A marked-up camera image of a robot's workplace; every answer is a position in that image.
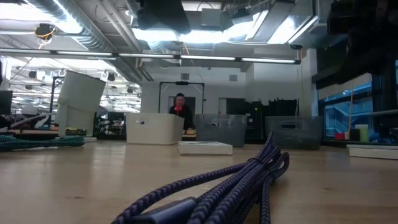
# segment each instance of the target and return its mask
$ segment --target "plastic crate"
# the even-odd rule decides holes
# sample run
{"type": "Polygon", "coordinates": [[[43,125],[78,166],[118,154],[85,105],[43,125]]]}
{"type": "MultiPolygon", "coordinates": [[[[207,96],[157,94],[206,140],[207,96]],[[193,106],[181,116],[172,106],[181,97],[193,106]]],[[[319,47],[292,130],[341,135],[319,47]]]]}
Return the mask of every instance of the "plastic crate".
{"type": "Polygon", "coordinates": [[[269,116],[266,132],[273,143],[285,149],[317,150],[322,139],[323,117],[269,116]]]}
{"type": "Polygon", "coordinates": [[[234,147],[244,146],[247,117],[245,115],[197,114],[197,141],[217,141],[234,147]]]}

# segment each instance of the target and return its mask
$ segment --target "white box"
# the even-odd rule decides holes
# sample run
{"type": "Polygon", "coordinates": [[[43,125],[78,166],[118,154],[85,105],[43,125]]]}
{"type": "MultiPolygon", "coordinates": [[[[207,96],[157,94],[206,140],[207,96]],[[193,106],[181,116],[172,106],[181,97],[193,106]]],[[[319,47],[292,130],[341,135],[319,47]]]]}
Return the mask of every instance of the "white box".
{"type": "Polygon", "coordinates": [[[221,142],[182,141],[178,143],[181,155],[232,155],[232,145],[221,142]]]}
{"type": "Polygon", "coordinates": [[[128,144],[171,145],[181,141],[184,119],[174,114],[128,113],[128,144]]]}

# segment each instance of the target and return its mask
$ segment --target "desk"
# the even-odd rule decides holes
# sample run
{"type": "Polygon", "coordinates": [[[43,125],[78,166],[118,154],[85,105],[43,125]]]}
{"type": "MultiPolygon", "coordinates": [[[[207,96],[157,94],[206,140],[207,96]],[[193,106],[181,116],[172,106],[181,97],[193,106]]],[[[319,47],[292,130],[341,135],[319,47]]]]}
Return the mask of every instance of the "desk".
{"type": "MultiPolygon", "coordinates": [[[[181,156],[177,145],[98,141],[83,147],[0,153],[0,223],[110,224],[128,205],[175,180],[254,157],[246,145],[233,156],[181,156]]],[[[271,187],[272,224],[396,224],[396,161],[348,156],[348,150],[289,151],[290,167],[271,187]]],[[[205,183],[153,207],[197,197],[205,183]]],[[[247,224],[257,224],[256,205],[247,224]]]]}

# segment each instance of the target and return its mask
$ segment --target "ductwork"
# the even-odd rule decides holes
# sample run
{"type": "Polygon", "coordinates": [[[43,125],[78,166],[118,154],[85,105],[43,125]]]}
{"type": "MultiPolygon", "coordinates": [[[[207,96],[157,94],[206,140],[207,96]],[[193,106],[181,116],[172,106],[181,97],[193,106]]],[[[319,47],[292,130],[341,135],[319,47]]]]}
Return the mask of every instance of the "ductwork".
{"type": "MultiPolygon", "coordinates": [[[[58,26],[62,28],[68,26],[73,30],[80,30],[81,37],[72,37],[82,46],[90,51],[115,52],[116,48],[98,30],[90,18],[72,0],[24,0],[27,4],[36,7],[48,14],[58,26]]],[[[142,80],[141,74],[121,58],[107,61],[115,66],[118,72],[129,82],[139,82],[142,80]]]]}

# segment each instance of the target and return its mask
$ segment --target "clear plastic bin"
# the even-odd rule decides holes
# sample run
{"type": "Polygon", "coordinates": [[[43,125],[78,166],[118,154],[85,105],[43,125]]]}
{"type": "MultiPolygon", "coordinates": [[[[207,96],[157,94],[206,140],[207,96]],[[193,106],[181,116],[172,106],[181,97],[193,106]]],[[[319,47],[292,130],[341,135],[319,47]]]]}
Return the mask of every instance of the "clear plastic bin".
{"type": "Polygon", "coordinates": [[[274,133],[273,143],[285,149],[317,150],[322,139],[323,117],[269,116],[266,132],[274,133]]]}
{"type": "Polygon", "coordinates": [[[244,146],[247,117],[245,115],[197,114],[197,141],[218,141],[234,147],[244,146]]]}

